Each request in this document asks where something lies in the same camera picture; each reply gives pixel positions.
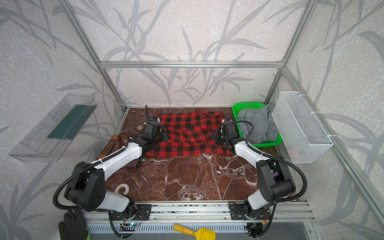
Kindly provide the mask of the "aluminium frame crossbar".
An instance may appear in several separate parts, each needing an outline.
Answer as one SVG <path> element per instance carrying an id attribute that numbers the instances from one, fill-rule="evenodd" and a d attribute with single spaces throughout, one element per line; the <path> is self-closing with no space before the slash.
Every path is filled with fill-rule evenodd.
<path id="1" fill-rule="evenodd" d="M 282 63 L 276 61 L 256 62 L 208 62 L 208 61 L 102 61 L 100 66 L 109 68 L 280 68 Z"/>

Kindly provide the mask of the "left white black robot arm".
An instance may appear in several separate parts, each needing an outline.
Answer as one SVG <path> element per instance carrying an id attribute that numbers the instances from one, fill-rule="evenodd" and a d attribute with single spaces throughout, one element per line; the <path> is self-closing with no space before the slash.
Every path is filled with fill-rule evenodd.
<path id="1" fill-rule="evenodd" d="M 106 180 L 115 172 L 143 157 L 161 142 L 167 142 L 166 130 L 159 118 L 150 118 L 139 135 L 127 140 L 112 154 L 91 163 L 80 162 L 53 196 L 60 210 L 114 211 L 130 218 L 136 211 L 135 201 L 126 195 L 106 190 Z"/>

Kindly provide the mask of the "red black plaid shirt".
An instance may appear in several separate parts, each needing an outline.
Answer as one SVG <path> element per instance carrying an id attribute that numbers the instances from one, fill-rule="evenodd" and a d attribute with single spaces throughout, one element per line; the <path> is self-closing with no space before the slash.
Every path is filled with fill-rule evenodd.
<path id="1" fill-rule="evenodd" d="M 222 127 L 225 116 L 220 112 L 197 110 L 191 113 L 159 114 L 169 140 L 156 144 L 152 157 L 198 156 L 205 153 L 229 154 L 223 145 L 212 140 L 214 130 Z"/>

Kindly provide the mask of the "white tape roll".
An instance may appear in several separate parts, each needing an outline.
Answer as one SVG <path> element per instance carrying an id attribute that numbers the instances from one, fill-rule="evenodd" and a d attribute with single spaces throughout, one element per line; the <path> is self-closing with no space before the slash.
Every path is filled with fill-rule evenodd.
<path id="1" fill-rule="evenodd" d="M 116 194 L 127 195 L 130 191 L 130 187 L 127 184 L 120 184 L 115 188 Z"/>

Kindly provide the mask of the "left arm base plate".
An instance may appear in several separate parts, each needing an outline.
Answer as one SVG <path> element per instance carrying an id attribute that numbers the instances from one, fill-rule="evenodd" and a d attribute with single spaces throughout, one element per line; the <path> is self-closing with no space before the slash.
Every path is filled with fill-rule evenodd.
<path id="1" fill-rule="evenodd" d="M 127 217 L 124 213 L 112 212 L 112 221 L 148 221 L 150 219 L 152 205 L 139 204 L 131 217 Z"/>

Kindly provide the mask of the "aluminium front rail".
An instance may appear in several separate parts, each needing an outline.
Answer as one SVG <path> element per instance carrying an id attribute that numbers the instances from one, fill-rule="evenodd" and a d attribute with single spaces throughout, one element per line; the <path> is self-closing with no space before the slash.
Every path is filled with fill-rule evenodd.
<path id="1" fill-rule="evenodd" d="M 132 221 L 142 224 L 157 223 L 229 223 L 232 222 L 229 201 L 169 201 L 141 202 L 151 204 L 148 221 Z M 283 202 L 277 204 L 274 217 L 277 222 L 314 222 L 315 217 L 307 202 Z"/>

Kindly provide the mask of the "folded brown plaid shirt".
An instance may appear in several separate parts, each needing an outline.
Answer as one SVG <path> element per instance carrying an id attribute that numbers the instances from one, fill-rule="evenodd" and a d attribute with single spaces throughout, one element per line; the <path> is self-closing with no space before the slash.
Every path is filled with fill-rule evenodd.
<path id="1" fill-rule="evenodd" d="M 127 140 L 129 138 L 130 138 L 130 136 L 128 136 L 128 135 L 122 135 L 122 134 L 114 135 L 110 139 L 110 141 L 108 142 L 108 144 L 106 145 L 104 150 L 101 152 L 101 154 L 97 157 L 97 159 L 104 158 L 107 155 L 110 155 L 111 153 L 117 151 L 118 149 L 120 149 L 122 146 L 125 145 L 125 143 L 127 142 Z M 136 159 L 136 160 L 133 160 L 132 162 L 126 164 L 124 167 L 126 169 L 137 169 L 141 166 L 141 163 L 142 163 L 142 159 Z"/>

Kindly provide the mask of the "clear plastic wall tray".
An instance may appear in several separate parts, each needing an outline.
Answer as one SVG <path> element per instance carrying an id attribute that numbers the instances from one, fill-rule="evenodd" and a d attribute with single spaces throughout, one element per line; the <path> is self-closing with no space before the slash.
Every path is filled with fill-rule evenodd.
<path id="1" fill-rule="evenodd" d="M 23 163 L 57 162 L 97 106 L 94 97 L 65 95 L 9 156 Z"/>

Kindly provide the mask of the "yellow toy shovel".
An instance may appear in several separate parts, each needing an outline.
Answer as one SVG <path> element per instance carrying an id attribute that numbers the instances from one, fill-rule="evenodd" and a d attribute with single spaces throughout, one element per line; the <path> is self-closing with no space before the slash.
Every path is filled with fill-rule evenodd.
<path id="1" fill-rule="evenodd" d="M 200 228 L 198 231 L 195 232 L 181 225 L 174 224 L 173 230 L 183 234 L 194 236 L 196 240 L 215 240 L 216 239 L 216 233 L 206 228 Z"/>

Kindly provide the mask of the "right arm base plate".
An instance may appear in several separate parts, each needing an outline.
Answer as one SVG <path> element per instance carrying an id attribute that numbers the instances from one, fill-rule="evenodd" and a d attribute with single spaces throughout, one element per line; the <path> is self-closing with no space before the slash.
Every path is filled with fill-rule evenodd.
<path id="1" fill-rule="evenodd" d="M 264 207 L 254 210 L 248 203 L 229 202 L 231 220 L 259 220 L 266 222 L 271 218 L 271 212 Z"/>

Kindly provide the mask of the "black glove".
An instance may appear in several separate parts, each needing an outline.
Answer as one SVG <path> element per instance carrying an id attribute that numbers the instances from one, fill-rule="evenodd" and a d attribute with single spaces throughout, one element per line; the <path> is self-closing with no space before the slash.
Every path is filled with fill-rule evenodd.
<path id="1" fill-rule="evenodd" d="M 68 210 L 64 221 L 60 222 L 59 233 L 61 240 L 89 240 L 90 234 L 81 210 Z"/>

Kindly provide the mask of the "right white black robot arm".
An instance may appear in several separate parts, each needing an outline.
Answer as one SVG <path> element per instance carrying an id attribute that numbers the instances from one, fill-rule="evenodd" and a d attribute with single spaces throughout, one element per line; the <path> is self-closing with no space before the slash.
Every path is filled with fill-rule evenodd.
<path id="1" fill-rule="evenodd" d="M 246 160 L 257 170 L 258 189 L 244 200 L 244 209 L 248 216 L 264 210 L 281 202 L 290 202 L 299 199 L 308 188 L 308 180 L 301 169 L 281 157 L 267 154 L 250 144 L 248 138 L 240 137 L 236 124 L 245 123 L 254 129 L 248 121 L 222 121 L 221 129 L 212 133 L 212 139 L 219 145 L 225 146 L 229 151 Z M 290 169 L 297 172 L 303 182 L 301 190 L 292 197 L 288 195 L 296 191 L 296 184 Z"/>

